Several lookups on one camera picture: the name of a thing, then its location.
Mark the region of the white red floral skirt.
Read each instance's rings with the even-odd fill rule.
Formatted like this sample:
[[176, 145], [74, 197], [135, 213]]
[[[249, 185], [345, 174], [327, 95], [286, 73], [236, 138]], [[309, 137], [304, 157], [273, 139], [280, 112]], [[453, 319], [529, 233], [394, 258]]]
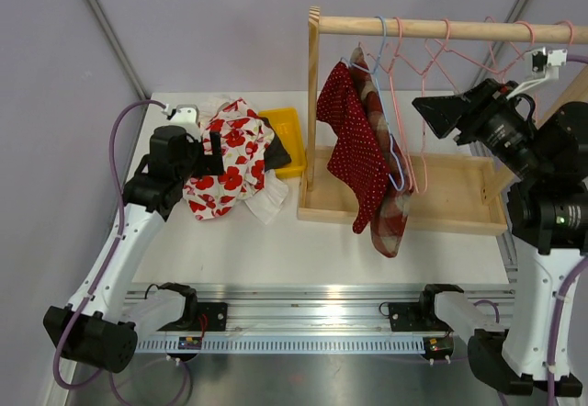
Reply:
[[199, 128], [206, 154], [212, 137], [220, 137], [224, 173], [189, 179], [183, 196], [196, 220], [212, 220], [265, 188], [265, 152], [275, 132], [240, 97], [203, 118]]

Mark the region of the red plaid skirt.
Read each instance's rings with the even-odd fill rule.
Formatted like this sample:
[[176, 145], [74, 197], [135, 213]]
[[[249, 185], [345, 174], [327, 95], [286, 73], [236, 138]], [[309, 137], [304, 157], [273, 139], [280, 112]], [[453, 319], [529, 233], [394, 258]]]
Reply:
[[352, 51], [349, 70], [369, 127], [390, 169], [387, 191], [370, 222], [370, 235], [376, 250], [392, 258], [398, 254], [405, 232], [413, 194], [412, 180], [406, 157], [390, 136], [384, 107], [376, 87], [376, 77], [370, 73], [366, 56], [359, 46]]

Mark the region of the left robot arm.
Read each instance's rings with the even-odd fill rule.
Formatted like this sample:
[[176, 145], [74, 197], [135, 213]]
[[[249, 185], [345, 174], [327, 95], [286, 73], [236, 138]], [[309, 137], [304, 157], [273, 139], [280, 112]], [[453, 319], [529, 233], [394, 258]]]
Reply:
[[188, 285], [163, 283], [127, 309], [130, 283], [155, 235], [183, 197], [183, 188], [203, 175], [224, 172], [221, 136], [200, 139], [175, 125], [158, 127], [122, 192], [122, 213], [83, 284], [68, 303], [48, 308], [43, 325], [56, 347], [54, 359], [69, 359], [111, 373], [131, 361], [138, 343], [158, 331], [204, 334], [226, 328], [224, 302], [198, 302]]

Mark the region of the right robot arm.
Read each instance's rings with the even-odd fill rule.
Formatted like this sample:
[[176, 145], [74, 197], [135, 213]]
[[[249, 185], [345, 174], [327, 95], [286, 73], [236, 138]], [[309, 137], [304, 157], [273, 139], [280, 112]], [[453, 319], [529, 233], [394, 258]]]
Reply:
[[554, 402], [582, 396], [567, 345], [576, 280], [587, 266], [587, 105], [567, 102], [538, 126], [518, 113], [524, 100], [520, 84], [487, 79], [460, 95], [413, 101], [436, 137], [478, 141], [515, 174], [507, 208], [523, 255], [510, 324], [489, 321], [449, 284], [391, 303], [389, 319], [395, 332], [457, 334], [477, 380], [506, 395], [542, 389]]

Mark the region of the pink wire hanger white skirt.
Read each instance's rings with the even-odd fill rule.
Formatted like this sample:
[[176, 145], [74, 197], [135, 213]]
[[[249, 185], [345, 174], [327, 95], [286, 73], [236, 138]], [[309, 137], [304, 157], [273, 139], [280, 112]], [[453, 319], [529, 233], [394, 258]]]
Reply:
[[[569, 20], [560, 20], [555, 23], [556, 26], [560, 26], [560, 40], [558, 44], [568, 49], [574, 41], [575, 26]], [[568, 31], [562, 34], [563, 28], [566, 27]]]

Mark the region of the dark grey dotted skirt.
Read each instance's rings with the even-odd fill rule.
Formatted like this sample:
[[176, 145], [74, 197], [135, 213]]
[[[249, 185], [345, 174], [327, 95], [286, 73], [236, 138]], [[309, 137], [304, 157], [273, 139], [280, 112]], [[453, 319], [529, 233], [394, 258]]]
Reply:
[[266, 172], [285, 167], [292, 162], [290, 154], [276, 133], [265, 149], [264, 162]]

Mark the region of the pink wire hanger floral skirt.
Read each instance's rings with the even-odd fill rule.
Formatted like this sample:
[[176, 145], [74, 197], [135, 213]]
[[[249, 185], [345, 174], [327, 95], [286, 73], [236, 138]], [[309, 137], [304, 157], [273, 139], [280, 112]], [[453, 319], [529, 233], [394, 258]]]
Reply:
[[412, 181], [414, 185], [414, 192], [418, 195], [424, 194], [428, 190], [429, 182], [428, 182], [428, 166], [425, 157], [425, 150], [427, 144], [427, 137], [426, 137], [426, 129], [430, 129], [431, 123], [428, 121], [429, 118], [432, 117], [432, 113], [435, 112], [435, 108], [431, 104], [431, 98], [426, 97], [425, 94], [425, 85], [426, 79], [428, 74], [430, 73], [432, 67], [438, 63], [438, 59], [440, 54], [446, 49], [448, 44], [448, 40], [450, 38], [451, 26], [450, 22], [447, 19], [444, 19], [443, 22], [446, 25], [446, 35], [445, 40], [439, 43], [439, 49], [436, 53], [431, 53], [429, 55], [430, 60], [428, 64], [422, 69], [418, 70], [413, 64], [407, 60], [403, 54], [401, 53], [401, 45], [404, 39], [404, 26], [403, 21], [399, 17], [393, 18], [396, 21], [398, 27], [398, 43], [396, 48], [393, 52], [394, 60], [401, 59], [404, 61], [415, 73], [421, 76], [421, 96], [416, 99], [416, 105], [414, 106], [415, 109], [421, 114], [422, 116], [422, 140], [421, 140], [421, 148], [418, 154], [418, 158], [422, 163], [423, 168], [423, 180], [424, 182], [420, 185], [418, 183], [416, 173], [413, 170], [413, 163], [412, 161], [409, 162], [410, 173], [412, 175]]

